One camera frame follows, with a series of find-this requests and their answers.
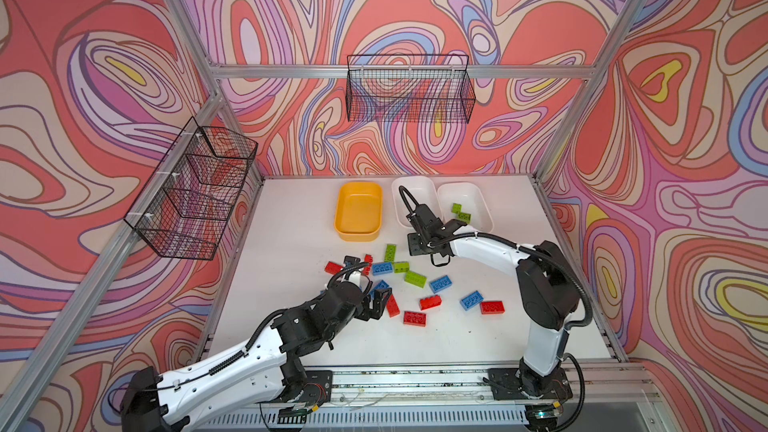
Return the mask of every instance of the lego brick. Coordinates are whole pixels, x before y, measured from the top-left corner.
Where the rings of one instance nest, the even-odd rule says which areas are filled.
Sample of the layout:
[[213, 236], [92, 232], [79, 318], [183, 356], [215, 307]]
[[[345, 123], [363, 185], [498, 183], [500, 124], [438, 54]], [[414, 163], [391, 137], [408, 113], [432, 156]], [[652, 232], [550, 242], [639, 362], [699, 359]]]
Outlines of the lego brick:
[[371, 298], [373, 298], [373, 291], [379, 290], [380, 288], [392, 288], [384, 281], [379, 281], [378, 284], [376, 284], [370, 291]]
[[481, 314], [503, 314], [504, 303], [502, 301], [484, 301], [480, 302]]
[[422, 312], [405, 312], [402, 316], [402, 322], [407, 325], [426, 327], [427, 314], [423, 314]]
[[384, 252], [384, 262], [394, 262], [395, 261], [395, 251], [397, 250], [397, 245], [395, 244], [387, 244], [386, 245], [386, 252]]
[[360, 264], [359, 257], [353, 257], [351, 255], [344, 256], [344, 267], [349, 267], [350, 265], [354, 265], [354, 264]]
[[427, 277], [421, 274], [417, 274], [414, 271], [408, 271], [408, 273], [406, 273], [405, 280], [409, 284], [413, 284], [421, 288], [424, 288], [424, 285], [427, 284]]
[[329, 274], [338, 274], [341, 272], [342, 266], [334, 262], [328, 262], [326, 264], [326, 272]]
[[451, 279], [448, 278], [447, 275], [443, 275], [440, 278], [437, 278], [429, 283], [429, 288], [432, 289], [432, 293], [436, 294], [443, 290], [444, 288], [448, 288], [451, 285], [453, 285], [453, 282], [451, 282]]
[[442, 304], [442, 299], [439, 295], [431, 295], [418, 301], [418, 306], [421, 310], [427, 310], [428, 308], [437, 307]]
[[386, 303], [386, 311], [389, 312], [389, 317], [400, 315], [400, 307], [397, 306], [394, 295], [389, 296], [389, 300]]
[[[373, 256], [371, 256], [370, 254], [366, 254], [366, 258], [363, 259], [363, 261], [364, 262], [368, 262], [369, 264], [373, 264]], [[362, 270], [362, 274], [363, 275], [368, 275], [370, 272], [371, 272], [371, 266], [370, 265], [368, 267], [365, 267]]]
[[391, 274], [395, 271], [391, 262], [379, 262], [371, 265], [371, 273], [374, 275]]
[[482, 302], [482, 295], [480, 295], [480, 292], [474, 291], [462, 299], [462, 307], [468, 311], [480, 302]]
[[396, 274], [402, 274], [411, 270], [411, 265], [408, 262], [394, 262], [392, 266], [395, 268]]

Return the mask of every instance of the white container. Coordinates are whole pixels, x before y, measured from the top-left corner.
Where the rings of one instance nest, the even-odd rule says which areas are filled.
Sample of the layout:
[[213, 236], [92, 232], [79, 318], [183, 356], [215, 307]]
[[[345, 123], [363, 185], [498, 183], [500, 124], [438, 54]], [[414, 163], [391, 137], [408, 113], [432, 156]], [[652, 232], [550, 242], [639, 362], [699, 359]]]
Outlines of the white container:
[[470, 182], [451, 182], [437, 189], [437, 200], [440, 203], [440, 213], [444, 222], [456, 218], [451, 212], [453, 204], [461, 204], [462, 212], [472, 214], [469, 225], [481, 232], [493, 230], [493, 219], [485, 205], [485, 199], [480, 188]]
[[408, 176], [396, 178], [392, 182], [392, 198], [395, 199], [395, 214], [397, 214], [397, 221], [403, 227], [408, 227], [413, 230], [411, 223], [408, 222], [406, 216], [408, 215], [408, 209], [406, 204], [402, 202], [400, 197], [400, 186], [405, 186], [408, 191], [413, 194], [413, 197], [419, 204], [427, 204], [432, 212], [436, 216], [440, 216], [440, 205], [437, 200], [437, 191], [435, 190], [435, 183], [429, 177], [424, 176]]

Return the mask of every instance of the yellow tray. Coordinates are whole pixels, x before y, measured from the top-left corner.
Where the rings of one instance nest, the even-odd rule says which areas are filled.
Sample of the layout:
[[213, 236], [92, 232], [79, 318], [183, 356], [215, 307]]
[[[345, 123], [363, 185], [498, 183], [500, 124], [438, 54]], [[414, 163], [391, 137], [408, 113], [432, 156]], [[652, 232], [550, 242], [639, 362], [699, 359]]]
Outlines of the yellow tray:
[[372, 242], [379, 237], [383, 196], [374, 182], [348, 182], [341, 187], [333, 226], [342, 240]]

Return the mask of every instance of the white tabletop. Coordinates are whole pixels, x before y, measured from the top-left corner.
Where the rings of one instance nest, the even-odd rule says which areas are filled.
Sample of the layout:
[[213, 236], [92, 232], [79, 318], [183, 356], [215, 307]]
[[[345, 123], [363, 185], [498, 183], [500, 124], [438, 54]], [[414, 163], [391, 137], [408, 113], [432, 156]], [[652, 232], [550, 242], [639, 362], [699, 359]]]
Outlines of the white tabletop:
[[[436, 268], [428, 255], [408, 255], [412, 232], [393, 215], [393, 178], [367, 178], [384, 190], [382, 228], [374, 242], [344, 242], [333, 229], [341, 186], [359, 178], [269, 179], [259, 198], [254, 223], [226, 297], [210, 348], [216, 354], [248, 338], [259, 322], [278, 308], [293, 307], [315, 297], [330, 275], [328, 261], [341, 264], [345, 255], [372, 254], [383, 260], [386, 244], [397, 244], [397, 261], [434, 280], [447, 274], [453, 286], [440, 292], [442, 305], [429, 309], [425, 328], [404, 325], [403, 314], [379, 321], [352, 320], [333, 341], [302, 358], [304, 365], [466, 364], [519, 360], [528, 341], [530, 319], [522, 308], [517, 279], [476, 261], [453, 258]], [[557, 242], [544, 210], [526, 176], [433, 177], [436, 187], [447, 182], [472, 182], [485, 197], [494, 221], [492, 232], [514, 242]], [[418, 311], [418, 300], [432, 295], [403, 281], [404, 274], [372, 276], [392, 287], [401, 311]], [[459, 299], [480, 291], [485, 300], [504, 301], [506, 312], [482, 315], [479, 306], [465, 311]], [[577, 311], [576, 317], [583, 312]], [[594, 322], [571, 330], [567, 350], [576, 358], [609, 358]]]

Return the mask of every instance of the black wire basket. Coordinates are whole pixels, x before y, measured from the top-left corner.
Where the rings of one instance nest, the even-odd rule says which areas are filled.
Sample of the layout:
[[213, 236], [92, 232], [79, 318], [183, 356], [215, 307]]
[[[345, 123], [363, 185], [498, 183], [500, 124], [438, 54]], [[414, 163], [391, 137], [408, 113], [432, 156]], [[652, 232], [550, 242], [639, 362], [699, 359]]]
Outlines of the black wire basket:
[[126, 222], [161, 257], [213, 260], [256, 148], [227, 128], [198, 126], [139, 220]]
[[351, 122], [468, 123], [475, 89], [462, 54], [347, 56]]

